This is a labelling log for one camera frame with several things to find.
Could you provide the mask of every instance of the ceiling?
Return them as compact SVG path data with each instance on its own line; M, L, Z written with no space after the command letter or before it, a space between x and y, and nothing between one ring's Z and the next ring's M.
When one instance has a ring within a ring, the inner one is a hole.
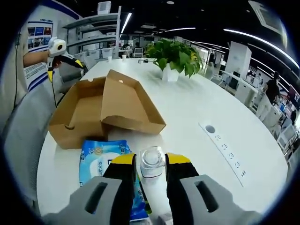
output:
M59 0L81 16L97 14L99 0ZM275 3L273 0L256 0L269 6L272 10L272 18L279 15L285 25L288 34L287 44L284 44L282 36L278 33L263 27L253 8L247 0L172 0L173 5L167 4L166 0L111 0L111 12L116 12L118 6L122 6L121 26L123 26L127 14L132 13L124 34L133 34L135 31L143 31L143 34L155 33L159 29L177 29L186 27L196 27L195 30L179 30L161 33L160 36L171 38L180 36L191 41L199 41L214 45L229 47L231 41L248 45L252 51L252 57L263 64L278 71L287 81L300 92L299 69L283 54L270 46L257 41L251 37L226 32L223 29L237 30L260 37L278 48L284 50L294 60L300 62L298 53L300 42L299 29L293 26L295 19L291 15L296 15L297 7L288 4L289 0ZM154 25L154 29L141 28L144 24ZM268 68L252 60L251 66L264 69L272 73Z

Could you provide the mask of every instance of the blue package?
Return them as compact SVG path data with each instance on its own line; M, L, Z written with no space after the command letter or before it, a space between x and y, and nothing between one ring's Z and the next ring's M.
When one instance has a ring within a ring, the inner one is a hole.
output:
M117 156L131 153L126 140L97 142L86 140L82 146L79 162L79 183L84 185L95 176L103 176L110 162ZM135 179L135 198L130 221L146 219L145 200L138 181Z

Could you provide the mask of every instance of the shelving unit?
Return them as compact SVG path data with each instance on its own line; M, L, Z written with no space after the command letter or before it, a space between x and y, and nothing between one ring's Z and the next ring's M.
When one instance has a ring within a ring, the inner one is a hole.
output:
M77 53L79 53L79 47L84 45L97 44L107 41L115 41L115 48L113 56L118 57L119 54L119 36L120 36L120 14L121 6L119 6L117 13L108 13L102 15L88 16L72 23L65 24L63 28L67 29L67 48L78 46ZM105 25L88 27L83 26L89 24L105 23ZM76 29L77 41L69 42L69 30ZM98 35L89 38L82 38L83 33L88 33L96 30L113 30L115 35Z

